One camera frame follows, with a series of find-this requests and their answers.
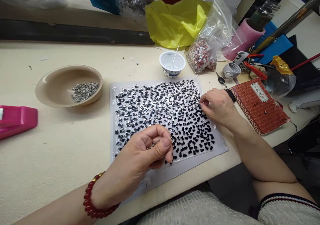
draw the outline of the plastic spoon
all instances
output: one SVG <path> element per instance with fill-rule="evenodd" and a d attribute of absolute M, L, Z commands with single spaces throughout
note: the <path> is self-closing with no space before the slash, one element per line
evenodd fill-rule
<path fill-rule="evenodd" d="M 171 65 L 171 69 L 173 68 L 174 59 L 176 58 L 176 55 L 177 55 L 177 52 L 178 52 L 179 46 L 180 46 L 180 43 L 178 44 L 178 47 L 177 47 L 176 53 L 174 54 L 173 61 L 172 61 L 172 65 Z"/>

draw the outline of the bag of red and white items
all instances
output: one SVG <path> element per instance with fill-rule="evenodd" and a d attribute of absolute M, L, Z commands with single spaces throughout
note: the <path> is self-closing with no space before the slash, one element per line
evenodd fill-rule
<path fill-rule="evenodd" d="M 216 70 L 217 52 L 226 46 L 232 46 L 233 35 L 239 37 L 240 44 L 233 46 L 232 50 L 227 50 L 224 55 L 246 41 L 244 34 L 236 33 L 238 27 L 224 1 L 214 0 L 202 30 L 187 52 L 187 61 L 195 74 L 199 75 L 206 67 Z"/>

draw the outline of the beige bowl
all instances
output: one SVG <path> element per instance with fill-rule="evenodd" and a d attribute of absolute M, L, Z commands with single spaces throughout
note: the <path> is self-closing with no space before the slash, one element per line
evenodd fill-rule
<path fill-rule="evenodd" d="M 71 95 L 74 85 L 99 82 L 97 92 L 85 101 L 73 103 Z M 69 65 L 57 68 L 40 79 L 36 86 L 36 97 L 44 105 L 55 108 L 73 107 L 93 103 L 102 94 L 102 76 L 94 68 L 84 65 Z"/>

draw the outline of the sleeve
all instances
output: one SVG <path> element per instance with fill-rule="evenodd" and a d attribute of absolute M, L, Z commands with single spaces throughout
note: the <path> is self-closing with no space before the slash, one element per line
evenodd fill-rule
<path fill-rule="evenodd" d="M 320 225 L 320 207 L 299 196 L 273 193 L 261 200 L 258 220 L 264 225 Z"/>

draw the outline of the red beaded bracelet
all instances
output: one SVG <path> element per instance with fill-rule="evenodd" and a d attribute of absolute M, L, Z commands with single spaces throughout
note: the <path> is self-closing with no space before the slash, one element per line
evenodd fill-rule
<path fill-rule="evenodd" d="M 93 188 L 93 185 L 95 182 L 104 174 L 104 172 L 99 173 L 98 175 L 94 176 L 91 182 L 89 182 L 88 187 L 86 189 L 86 194 L 84 195 L 84 202 L 83 205 L 85 206 L 84 210 L 87 212 L 88 216 L 92 218 L 104 218 L 109 216 L 111 213 L 113 213 L 120 205 L 118 203 L 117 205 L 112 206 L 111 208 L 108 209 L 97 209 L 95 206 L 92 204 L 91 201 L 91 191 Z"/>

